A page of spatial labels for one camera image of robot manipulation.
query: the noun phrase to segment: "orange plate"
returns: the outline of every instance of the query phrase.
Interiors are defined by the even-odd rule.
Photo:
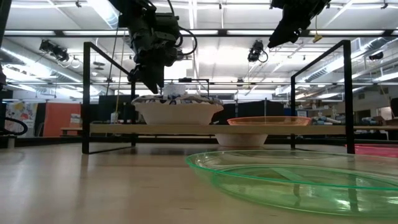
[[[293,116],[260,116],[248,118],[233,118],[227,120],[230,125],[296,125],[306,126],[311,118]]]

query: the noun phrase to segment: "transparent green plate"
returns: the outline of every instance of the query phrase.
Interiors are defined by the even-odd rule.
[[[398,217],[398,159],[303,151],[205,152],[187,157],[227,194],[306,212]]]

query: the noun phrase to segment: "desk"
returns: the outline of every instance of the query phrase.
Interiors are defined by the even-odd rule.
[[[69,131],[77,131],[77,135],[81,136],[83,128],[61,128],[62,136],[68,136]]]

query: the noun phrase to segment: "wooden shelf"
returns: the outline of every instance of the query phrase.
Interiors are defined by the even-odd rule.
[[[91,124],[91,133],[117,134],[345,134],[344,126],[230,126]]]
[[[354,126],[354,130],[398,130],[398,126]]]

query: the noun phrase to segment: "table surface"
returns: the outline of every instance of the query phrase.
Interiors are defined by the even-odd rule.
[[[225,195],[204,184],[184,163],[189,154],[220,149],[225,150],[217,145],[139,144],[135,153],[126,149],[87,156],[81,155],[81,144],[66,144],[0,151],[0,223],[397,223],[295,212]]]
[[[62,131],[82,131],[83,128],[61,128]]]

